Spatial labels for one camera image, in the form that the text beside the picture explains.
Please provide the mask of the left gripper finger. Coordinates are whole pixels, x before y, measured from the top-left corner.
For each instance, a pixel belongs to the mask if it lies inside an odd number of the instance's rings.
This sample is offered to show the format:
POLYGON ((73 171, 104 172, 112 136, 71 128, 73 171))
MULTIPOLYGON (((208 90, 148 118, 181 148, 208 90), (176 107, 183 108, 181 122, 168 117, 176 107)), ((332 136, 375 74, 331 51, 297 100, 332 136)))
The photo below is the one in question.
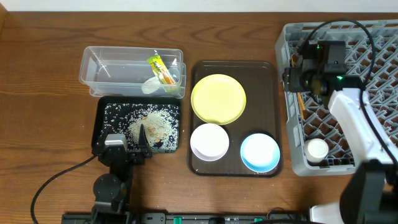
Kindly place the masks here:
POLYGON ((143 124, 140 126, 139 140, 138 140, 137 145, 138 145, 138 148, 140 149, 141 153, 144 156, 152 155, 152 149, 149 146, 149 142, 146 137, 145 127, 143 124))
POLYGON ((98 137, 98 139, 95 141, 95 143, 92 145, 92 152, 103 152, 105 150, 105 140, 106 137, 108 136, 108 130, 105 129, 98 137))

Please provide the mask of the rice and food scraps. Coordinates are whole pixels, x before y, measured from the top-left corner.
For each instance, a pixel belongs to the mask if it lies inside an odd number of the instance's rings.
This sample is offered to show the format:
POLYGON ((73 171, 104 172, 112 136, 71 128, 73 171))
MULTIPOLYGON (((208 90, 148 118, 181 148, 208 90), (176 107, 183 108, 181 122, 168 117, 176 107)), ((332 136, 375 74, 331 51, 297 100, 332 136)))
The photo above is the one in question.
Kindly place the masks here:
POLYGON ((179 105, 108 103, 105 106, 103 129, 110 134, 124 134, 132 152, 139 151, 141 126, 153 152, 171 153, 178 149, 179 105))

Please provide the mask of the white tissue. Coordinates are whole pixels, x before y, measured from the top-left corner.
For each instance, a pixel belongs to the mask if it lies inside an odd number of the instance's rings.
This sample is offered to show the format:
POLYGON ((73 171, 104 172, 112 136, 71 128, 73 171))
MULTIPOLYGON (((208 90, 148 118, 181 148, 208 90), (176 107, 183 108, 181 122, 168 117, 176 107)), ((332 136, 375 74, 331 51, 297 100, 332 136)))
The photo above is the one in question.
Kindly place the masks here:
POLYGON ((161 95, 165 93, 162 83, 157 77, 152 77, 145 81, 141 86, 141 90, 145 95, 161 95))

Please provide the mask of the white bowl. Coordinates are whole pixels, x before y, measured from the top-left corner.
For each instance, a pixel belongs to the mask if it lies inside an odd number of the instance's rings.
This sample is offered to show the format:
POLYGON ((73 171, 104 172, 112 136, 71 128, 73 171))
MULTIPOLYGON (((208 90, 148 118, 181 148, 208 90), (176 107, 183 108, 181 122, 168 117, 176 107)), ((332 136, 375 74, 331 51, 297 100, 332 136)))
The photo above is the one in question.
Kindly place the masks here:
POLYGON ((217 161, 228 151, 229 136, 217 124, 202 124, 192 132, 190 147, 193 154, 200 160, 207 162, 217 161))

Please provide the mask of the white cup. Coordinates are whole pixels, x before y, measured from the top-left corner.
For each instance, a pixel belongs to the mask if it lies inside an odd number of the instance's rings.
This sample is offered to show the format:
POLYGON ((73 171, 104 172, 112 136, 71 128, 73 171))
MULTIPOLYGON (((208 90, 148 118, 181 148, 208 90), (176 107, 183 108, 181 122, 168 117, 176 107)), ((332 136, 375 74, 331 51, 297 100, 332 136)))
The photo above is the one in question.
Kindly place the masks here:
POLYGON ((328 155, 329 147, 326 141, 315 138, 305 141, 304 153, 307 161, 320 163, 328 155))

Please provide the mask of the green snack wrapper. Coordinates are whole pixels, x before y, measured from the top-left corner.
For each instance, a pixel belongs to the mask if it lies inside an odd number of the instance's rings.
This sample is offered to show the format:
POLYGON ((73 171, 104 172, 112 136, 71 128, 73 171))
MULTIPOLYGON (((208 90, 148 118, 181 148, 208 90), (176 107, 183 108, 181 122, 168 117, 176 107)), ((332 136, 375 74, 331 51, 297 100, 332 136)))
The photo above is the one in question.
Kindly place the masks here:
POLYGON ((153 55, 147 59, 147 62, 152 68, 154 75, 159 79, 161 84, 174 85, 175 80, 171 76, 169 70, 165 66, 165 63, 161 59, 160 55, 153 55))

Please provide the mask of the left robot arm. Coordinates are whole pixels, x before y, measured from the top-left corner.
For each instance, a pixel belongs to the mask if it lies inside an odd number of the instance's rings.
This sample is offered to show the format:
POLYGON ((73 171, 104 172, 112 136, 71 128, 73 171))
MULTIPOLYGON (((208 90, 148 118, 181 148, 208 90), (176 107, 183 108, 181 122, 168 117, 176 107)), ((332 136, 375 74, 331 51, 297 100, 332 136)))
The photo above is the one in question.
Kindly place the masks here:
POLYGON ((141 216, 130 209, 129 201, 134 166, 143 165, 145 159, 152 157, 144 125, 139 129, 138 146, 139 152, 129 152, 125 135, 110 134, 107 129, 92 145, 93 155, 109 167, 109 172, 94 182, 91 224, 141 222, 141 216))

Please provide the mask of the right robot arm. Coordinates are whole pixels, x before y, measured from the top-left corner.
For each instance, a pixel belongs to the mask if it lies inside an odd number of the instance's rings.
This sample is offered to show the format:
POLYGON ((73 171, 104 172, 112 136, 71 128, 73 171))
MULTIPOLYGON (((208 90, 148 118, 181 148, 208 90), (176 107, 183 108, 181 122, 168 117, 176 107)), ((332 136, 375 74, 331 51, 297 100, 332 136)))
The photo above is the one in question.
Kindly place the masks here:
POLYGON ((356 172, 338 202, 316 205, 313 223, 397 223, 397 147, 369 104, 365 85, 346 72, 343 41, 306 40, 299 60, 283 74, 286 91, 310 91, 335 117, 349 144, 356 172))

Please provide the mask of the black waste tray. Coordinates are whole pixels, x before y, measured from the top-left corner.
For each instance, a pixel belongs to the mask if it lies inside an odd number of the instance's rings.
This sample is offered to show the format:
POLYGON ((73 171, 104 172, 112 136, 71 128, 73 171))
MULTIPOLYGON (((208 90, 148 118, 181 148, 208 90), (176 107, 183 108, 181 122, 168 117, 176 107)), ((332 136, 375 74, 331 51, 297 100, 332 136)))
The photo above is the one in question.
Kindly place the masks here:
POLYGON ((179 105, 180 107, 180 100, 176 98, 104 96, 100 98, 100 100, 98 101, 93 137, 91 141, 92 145, 98 139, 99 135, 104 131, 103 129, 104 108, 108 103, 179 105))

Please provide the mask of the grey dishwasher rack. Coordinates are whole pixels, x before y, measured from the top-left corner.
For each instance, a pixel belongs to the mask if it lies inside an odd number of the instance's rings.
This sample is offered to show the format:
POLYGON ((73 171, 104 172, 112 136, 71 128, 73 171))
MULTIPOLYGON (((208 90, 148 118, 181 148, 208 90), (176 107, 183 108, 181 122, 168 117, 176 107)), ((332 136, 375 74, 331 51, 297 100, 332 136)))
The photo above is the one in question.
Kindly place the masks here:
MULTIPOLYGON (((275 45, 279 74, 291 67, 290 56, 299 60, 299 47, 306 41, 343 41, 348 75, 357 75, 365 85, 374 114, 388 138, 397 147, 397 21, 347 21, 286 24, 275 45)), ((305 105, 301 118, 297 94, 285 93, 287 135, 293 171, 299 176, 346 175, 356 170, 343 130, 319 96, 299 92, 305 105), (328 144, 320 163, 307 161, 305 141, 319 138, 328 144)))

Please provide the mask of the dark brown serving tray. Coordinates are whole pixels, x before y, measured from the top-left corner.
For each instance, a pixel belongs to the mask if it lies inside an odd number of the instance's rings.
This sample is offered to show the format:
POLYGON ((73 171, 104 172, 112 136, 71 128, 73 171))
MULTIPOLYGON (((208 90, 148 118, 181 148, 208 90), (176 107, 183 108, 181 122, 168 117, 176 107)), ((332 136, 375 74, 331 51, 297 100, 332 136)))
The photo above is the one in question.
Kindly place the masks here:
POLYGON ((223 126, 229 136, 229 148, 217 161, 207 162, 188 150, 188 167, 196 175, 224 177, 264 177, 278 175, 283 168, 283 157, 269 172, 254 172, 247 168, 240 156, 241 143, 246 137, 263 133, 282 146, 279 87, 274 66, 260 61, 201 61, 192 69, 192 86, 212 74, 229 75, 243 86, 246 107, 243 114, 231 124, 223 126))

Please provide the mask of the clear plastic bin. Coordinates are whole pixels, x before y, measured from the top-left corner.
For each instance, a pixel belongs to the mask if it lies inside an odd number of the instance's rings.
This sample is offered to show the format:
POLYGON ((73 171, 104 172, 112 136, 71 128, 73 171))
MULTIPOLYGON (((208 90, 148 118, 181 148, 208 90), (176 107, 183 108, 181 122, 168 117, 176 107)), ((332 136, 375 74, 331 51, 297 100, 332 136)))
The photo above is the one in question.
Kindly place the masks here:
POLYGON ((90 88, 92 96, 161 96, 182 99, 186 89, 186 65, 179 49, 145 47, 89 46, 83 52, 80 82, 90 88), (142 84, 156 77, 147 59, 160 55, 175 80, 174 85, 162 84, 165 93, 145 95, 142 84))

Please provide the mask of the yellow plate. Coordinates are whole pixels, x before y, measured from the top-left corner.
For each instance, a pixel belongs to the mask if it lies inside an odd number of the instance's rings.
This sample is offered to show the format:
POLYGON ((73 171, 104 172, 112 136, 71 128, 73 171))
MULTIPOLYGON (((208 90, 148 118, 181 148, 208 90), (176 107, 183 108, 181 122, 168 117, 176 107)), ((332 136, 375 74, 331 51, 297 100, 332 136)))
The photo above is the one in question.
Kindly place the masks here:
POLYGON ((226 125, 243 114, 246 92, 235 78, 212 74, 194 85, 190 102, 193 112, 202 121, 226 125))

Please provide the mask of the light blue bowl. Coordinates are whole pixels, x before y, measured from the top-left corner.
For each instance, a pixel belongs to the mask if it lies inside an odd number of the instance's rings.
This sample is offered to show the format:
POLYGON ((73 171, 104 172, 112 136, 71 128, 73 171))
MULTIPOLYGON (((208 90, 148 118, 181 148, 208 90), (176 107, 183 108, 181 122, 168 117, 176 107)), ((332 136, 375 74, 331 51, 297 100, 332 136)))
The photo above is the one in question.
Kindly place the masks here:
POLYGON ((254 133, 247 136, 240 147, 243 164, 257 173, 270 172, 280 161, 277 142, 267 134, 254 133))

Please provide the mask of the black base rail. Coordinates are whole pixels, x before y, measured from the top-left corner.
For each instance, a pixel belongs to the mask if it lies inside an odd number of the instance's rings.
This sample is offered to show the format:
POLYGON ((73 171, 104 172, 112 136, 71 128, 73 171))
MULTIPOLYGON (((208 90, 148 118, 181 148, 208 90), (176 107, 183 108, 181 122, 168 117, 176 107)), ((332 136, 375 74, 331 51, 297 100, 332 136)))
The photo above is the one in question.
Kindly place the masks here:
POLYGON ((250 223, 307 223, 296 213, 282 211, 266 215, 187 215, 143 213, 142 215, 64 214, 62 224, 122 223, 122 224, 250 224, 250 223))

